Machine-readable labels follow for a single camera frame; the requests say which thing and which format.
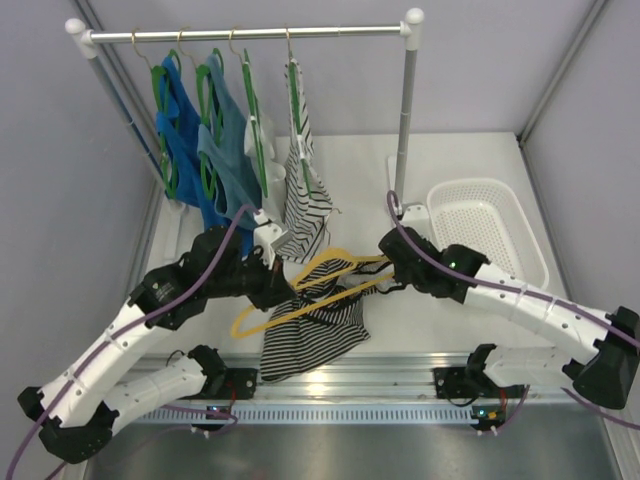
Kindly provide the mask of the black white striped tank top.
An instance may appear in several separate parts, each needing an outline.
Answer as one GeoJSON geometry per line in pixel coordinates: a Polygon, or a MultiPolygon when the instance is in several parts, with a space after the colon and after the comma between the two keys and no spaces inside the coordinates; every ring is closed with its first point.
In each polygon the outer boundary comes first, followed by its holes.
{"type": "Polygon", "coordinates": [[[341,259],[326,260],[306,269],[300,283],[311,285],[299,291],[295,299],[277,306],[270,317],[272,321],[369,281],[376,283],[268,328],[264,333],[260,358],[261,378],[275,383],[308,373],[368,341],[370,334],[365,327],[364,298],[390,294],[400,288],[393,280],[383,278],[390,270],[391,263],[387,260],[353,265],[341,259]]]}

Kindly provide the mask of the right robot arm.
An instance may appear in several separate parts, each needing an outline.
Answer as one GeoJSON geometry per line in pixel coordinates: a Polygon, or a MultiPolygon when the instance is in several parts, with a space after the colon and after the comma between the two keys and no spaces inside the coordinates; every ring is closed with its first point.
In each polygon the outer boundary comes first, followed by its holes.
{"type": "Polygon", "coordinates": [[[379,242],[403,287],[501,317],[547,341],[545,347],[478,346],[462,377],[474,396],[499,389],[573,389],[589,402],[623,409],[639,367],[639,316],[620,306],[587,308],[517,279],[464,245],[443,250],[409,227],[379,242]]]}

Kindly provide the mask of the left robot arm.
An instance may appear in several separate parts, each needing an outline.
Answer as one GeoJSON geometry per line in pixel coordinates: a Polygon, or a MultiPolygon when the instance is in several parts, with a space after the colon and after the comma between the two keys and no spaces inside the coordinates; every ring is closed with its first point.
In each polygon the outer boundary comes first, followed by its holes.
{"type": "Polygon", "coordinates": [[[122,429],[182,398],[214,398],[228,369],[216,349],[198,345],[142,379],[123,376],[147,351],[201,314],[212,299],[246,297],[268,310],[294,298],[276,249],[285,230],[274,222],[241,236],[224,226],[198,235],[190,251],[148,272],[99,338],[59,377],[18,397],[43,447],[69,464],[82,463],[122,429]]]}

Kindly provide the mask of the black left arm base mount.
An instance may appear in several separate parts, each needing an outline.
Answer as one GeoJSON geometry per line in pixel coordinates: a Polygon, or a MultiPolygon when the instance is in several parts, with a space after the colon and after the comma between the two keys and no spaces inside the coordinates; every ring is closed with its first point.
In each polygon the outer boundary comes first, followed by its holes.
{"type": "Polygon", "coordinates": [[[224,378],[216,379],[207,396],[214,400],[250,400],[257,386],[258,370],[229,368],[224,378]]]}

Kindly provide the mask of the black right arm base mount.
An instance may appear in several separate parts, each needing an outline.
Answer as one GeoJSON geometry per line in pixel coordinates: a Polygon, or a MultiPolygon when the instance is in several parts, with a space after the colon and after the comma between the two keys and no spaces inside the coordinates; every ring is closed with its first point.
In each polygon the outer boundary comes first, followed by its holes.
{"type": "Polygon", "coordinates": [[[435,368],[433,379],[436,397],[455,406],[466,407],[479,399],[500,396],[500,388],[484,373],[467,367],[435,368]]]}

